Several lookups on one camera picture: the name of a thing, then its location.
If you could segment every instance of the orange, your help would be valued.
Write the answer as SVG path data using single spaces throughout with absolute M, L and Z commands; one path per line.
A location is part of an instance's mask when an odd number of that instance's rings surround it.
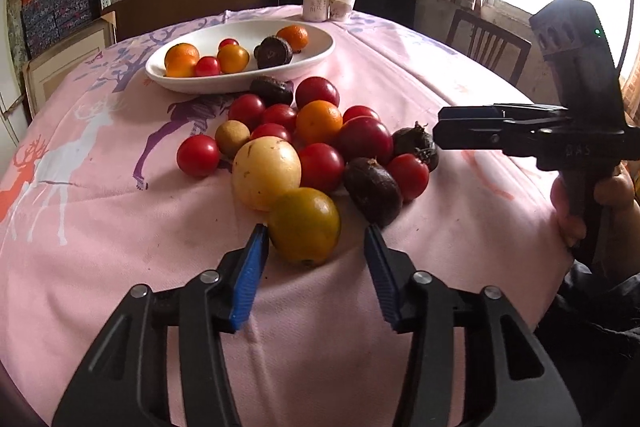
M 334 104 L 314 100 L 305 105 L 296 119 L 296 132 L 306 144 L 331 143 L 342 127 L 342 115 Z
M 200 54 L 198 53 L 198 49 L 193 44 L 187 44 L 186 42 L 182 42 L 181 44 L 176 44 L 169 48 L 169 51 L 166 52 L 164 56 L 164 66 L 165 68 L 169 67 L 174 60 L 184 57 L 188 55 L 190 57 L 195 57 L 196 62 L 200 59 Z
M 294 53 L 300 53 L 309 44 L 309 35 L 304 26 L 286 26 L 276 33 L 276 37 L 285 39 Z
M 195 68 L 198 58 L 193 55 L 182 55 L 172 58 L 166 67 L 166 76 L 173 78 L 187 78 L 196 76 Z
M 278 254 L 293 264 L 317 266 L 340 238 L 340 213 L 332 199 L 314 188 L 294 188 L 279 197 L 267 220 Z
M 249 52 L 237 44 L 227 44 L 220 48 L 217 58 L 223 73 L 240 73 L 249 63 Z

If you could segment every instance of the dark brown fruit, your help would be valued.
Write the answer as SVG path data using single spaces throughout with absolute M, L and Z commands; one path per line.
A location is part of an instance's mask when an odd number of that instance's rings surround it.
M 418 160 L 434 171 L 438 166 L 438 146 L 426 126 L 415 123 L 413 127 L 404 127 L 393 133 L 394 157 L 401 154 L 413 154 Z
M 254 53 L 259 70 L 289 64 L 293 58 L 289 43 L 285 39 L 274 36 L 264 39 Z
M 270 107 L 277 103 L 291 105 L 293 102 L 293 83 L 280 82 L 272 76 L 258 76 L 249 86 L 249 92 L 259 96 L 264 105 Z
M 342 182 L 356 208 L 370 223 L 383 228 L 400 214 L 400 188 L 391 174 L 375 160 L 351 160 L 344 169 Z

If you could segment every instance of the cherry tomato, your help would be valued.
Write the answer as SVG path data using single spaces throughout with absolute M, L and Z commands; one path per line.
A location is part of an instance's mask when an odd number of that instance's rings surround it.
M 311 187 L 329 194 L 342 183 L 344 160 L 330 145 L 312 143 L 300 151 L 298 156 L 302 165 L 301 187 Z
M 218 168 L 220 151 L 212 137 L 196 134 L 181 143 L 175 160 L 185 174 L 194 178 L 204 178 L 213 174 Z
M 291 143 L 291 135 L 283 126 L 277 123 L 263 123 L 255 128 L 251 133 L 251 139 L 254 140 L 261 136 L 277 136 Z
M 239 45 L 238 41 L 236 41 L 235 39 L 223 39 L 220 41 L 220 44 L 218 44 L 218 51 L 220 51 L 222 48 L 224 48 L 228 44 L 235 44 L 236 46 Z
M 415 200 L 429 184 L 429 168 L 413 154 L 396 156 L 386 170 L 398 183 L 405 202 Z
M 241 121 L 252 131 L 260 124 L 264 110 L 264 102 L 258 96 L 244 94 L 231 104 L 227 117 L 229 120 Z
M 373 158 L 386 165 L 393 154 L 394 141 L 382 122 L 370 116 L 357 116 L 341 127 L 335 148 L 345 161 Z
M 194 70 L 196 76 L 216 76 L 220 74 L 220 64 L 216 57 L 202 57 Z
M 298 112 L 286 103 L 275 103 L 267 107 L 262 114 L 262 123 L 277 123 L 287 131 L 293 133 L 296 130 Z
M 344 112 L 344 115 L 342 115 L 342 123 L 345 124 L 352 118 L 356 118 L 358 116 L 370 116 L 378 121 L 382 121 L 380 120 L 378 113 L 376 113 L 372 108 L 367 107 L 366 105 L 352 105 Z
M 249 63 L 249 52 L 237 44 L 227 44 L 219 49 L 218 62 L 223 73 L 240 73 Z
M 305 78 L 296 89 L 296 105 L 298 110 L 314 100 L 326 100 L 335 107 L 340 105 L 340 93 L 334 84 L 322 76 L 310 76 Z

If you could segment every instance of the white deer print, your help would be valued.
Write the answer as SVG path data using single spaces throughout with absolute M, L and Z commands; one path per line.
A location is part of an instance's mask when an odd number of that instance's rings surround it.
M 36 227 L 38 218 L 41 212 L 47 207 L 49 201 L 56 193 L 60 194 L 60 226 L 58 228 L 58 238 L 60 240 L 60 246 L 66 245 L 65 237 L 65 207 L 68 200 L 68 186 L 69 180 L 73 172 L 78 169 L 86 157 L 89 155 L 91 149 L 95 145 L 95 140 L 98 136 L 98 129 L 105 125 L 111 125 L 110 112 L 116 109 L 117 103 L 110 103 L 107 100 L 101 100 L 100 102 L 92 105 L 89 110 L 84 112 L 84 107 L 80 106 L 76 108 L 74 114 L 78 120 L 87 121 L 82 135 L 72 142 L 65 143 L 58 147 L 47 151 L 43 158 L 36 166 L 35 177 L 33 182 L 29 185 L 29 188 L 23 195 L 23 198 L 31 192 L 34 187 L 43 183 L 46 184 L 43 191 L 35 198 L 35 201 L 49 189 L 47 197 L 42 202 L 42 206 L 38 209 L 36 217 L 33 219 L 33 224 L 29 229 L 27 235 L 27 241 L 30 243 L 33 240 L 33 230 Z

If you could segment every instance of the black sleeve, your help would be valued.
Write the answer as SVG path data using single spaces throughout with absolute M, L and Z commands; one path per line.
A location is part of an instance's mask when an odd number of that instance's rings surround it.
M 536 336 L 588 422 L 611 399 L 640 347 L 640 275 L 612 285 L 574 263 Z

